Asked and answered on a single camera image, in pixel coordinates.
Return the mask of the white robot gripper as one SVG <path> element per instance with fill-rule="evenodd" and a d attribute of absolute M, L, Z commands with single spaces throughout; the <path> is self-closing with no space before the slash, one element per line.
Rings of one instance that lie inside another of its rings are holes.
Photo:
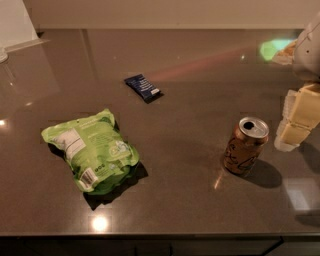
<path fill-rule="evenodd" d="M 320 82 L 320 12 L 297 39 L 293 71 L 303 81 Z M 320 123 L 320 84 L 306 83 L 289 90 L 284 101 L 274 146 L 282 152 L 299 147 Z"/>

